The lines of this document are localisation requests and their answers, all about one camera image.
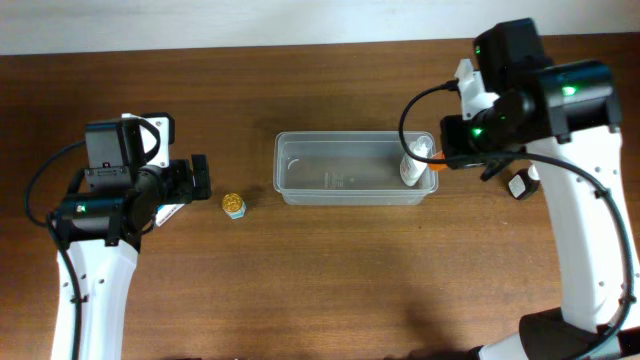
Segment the white Panadol box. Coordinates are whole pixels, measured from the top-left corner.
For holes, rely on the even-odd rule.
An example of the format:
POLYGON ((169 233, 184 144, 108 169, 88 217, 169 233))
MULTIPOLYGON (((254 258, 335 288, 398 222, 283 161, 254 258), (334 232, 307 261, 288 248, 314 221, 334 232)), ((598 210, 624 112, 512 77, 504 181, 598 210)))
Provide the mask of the white Panadol box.
POLYGON ((155 215, 154 225, 157 227, 162 226, 172 216, 174 216, 181 208, 183 204, 166 204, 158 207, 155 215))

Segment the dark brown medicine bottle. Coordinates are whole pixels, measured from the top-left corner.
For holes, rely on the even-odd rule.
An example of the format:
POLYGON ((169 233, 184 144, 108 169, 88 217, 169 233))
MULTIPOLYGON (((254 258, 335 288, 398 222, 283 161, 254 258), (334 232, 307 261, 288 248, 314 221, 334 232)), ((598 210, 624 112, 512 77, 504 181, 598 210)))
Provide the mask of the dark brown medicine bottle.
POLYGON ((508 190, 516 200, 525 200, 540 186, 540 177, 534 165, 519 170, 508 182, 508 190))

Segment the small gold-lid jar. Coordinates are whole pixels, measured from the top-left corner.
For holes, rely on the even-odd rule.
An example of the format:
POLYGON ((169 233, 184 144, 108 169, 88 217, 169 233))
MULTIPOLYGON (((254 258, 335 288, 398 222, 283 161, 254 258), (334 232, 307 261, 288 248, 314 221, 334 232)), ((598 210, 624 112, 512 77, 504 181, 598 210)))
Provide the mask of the small gold-lid jar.
POLYGON ((222 209, 231 219, 239 219, 245 215, 246 204, 237 193, 228 193, 222 199, 222 209))

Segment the white squeeze bottle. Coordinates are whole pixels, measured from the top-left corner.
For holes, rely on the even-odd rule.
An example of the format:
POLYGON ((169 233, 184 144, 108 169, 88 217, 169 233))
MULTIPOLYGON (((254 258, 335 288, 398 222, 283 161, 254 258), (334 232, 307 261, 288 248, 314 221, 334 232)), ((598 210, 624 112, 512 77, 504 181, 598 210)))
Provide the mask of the white squeeze bottle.
MULTIPOLYGON (((431 155, 432 145, 433 141, 429 136, 420 136, 415 141, 411 142, 408 147, 414 155, 422 158, 429 158, 431 155)), ((408 154, 405 154, 400 163, 400 176, 407 186, 412 187, 421 178, 426 167, 426 163, 418 161, 408 154)))

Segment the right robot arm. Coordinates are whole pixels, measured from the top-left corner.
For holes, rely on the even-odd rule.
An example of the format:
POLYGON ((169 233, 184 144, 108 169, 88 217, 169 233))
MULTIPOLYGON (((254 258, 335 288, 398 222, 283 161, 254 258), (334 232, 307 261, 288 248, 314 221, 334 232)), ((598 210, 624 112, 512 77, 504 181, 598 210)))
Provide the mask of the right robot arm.
POLYGON ((474 41, 456 73, 463 111, 441 123, 452 168, 489 179, 533 163, 558 252, 562 302, 522 317, 475 359, 621 359, 639 351, 639 260, 621 179, 622 112, 612 73, 595 60, 557 65, 531 19, 474 41))

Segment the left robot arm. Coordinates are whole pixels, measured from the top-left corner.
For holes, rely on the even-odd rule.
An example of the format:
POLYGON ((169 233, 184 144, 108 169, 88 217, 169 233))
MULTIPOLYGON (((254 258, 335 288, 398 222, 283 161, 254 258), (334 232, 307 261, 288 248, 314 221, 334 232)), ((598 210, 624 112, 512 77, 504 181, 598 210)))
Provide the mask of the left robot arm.
POLYGON ((211 197, 206 156, 172 160, 174 141, 175 121, 167 113, 87 124, 88 165, 45 220, 59 269, 52 358, 120 358, 143 236, 161 207, 211 197))

